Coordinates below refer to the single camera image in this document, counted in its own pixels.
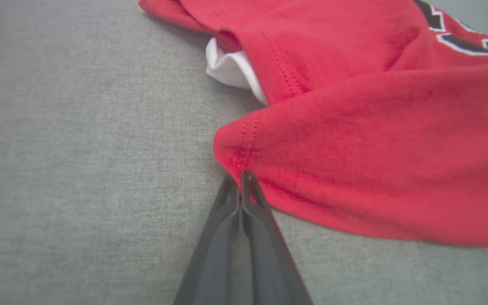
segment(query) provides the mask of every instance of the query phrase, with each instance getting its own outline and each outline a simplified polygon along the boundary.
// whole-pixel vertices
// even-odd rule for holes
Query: clothing
[[[419,0],[141,0],[244,50],[269,107],[217,160],[277,209],[372,237],[488,246],[488,36]]]

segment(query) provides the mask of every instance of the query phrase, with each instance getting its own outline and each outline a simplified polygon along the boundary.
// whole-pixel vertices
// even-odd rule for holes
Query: gray background
[[[433,2],[488,32],[488,1]],[[223,177],[214,133],[259,107],[205,75],[208,39],[136,0],[0,0],[1,305],[171,303]],[[488,249],[275,216],[316,305],[488,305]]]

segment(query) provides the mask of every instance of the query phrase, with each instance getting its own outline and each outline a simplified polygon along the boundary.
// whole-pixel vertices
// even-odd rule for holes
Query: gray textured surface
[[[433,2],[488,31],[457,1]],[[213,135],[258,107],[205,75],[207,40],[135,0],[0,0],[0,305],[171,303],[223,176]],[[488,249],[276,217],[316,305],[488,304]]]

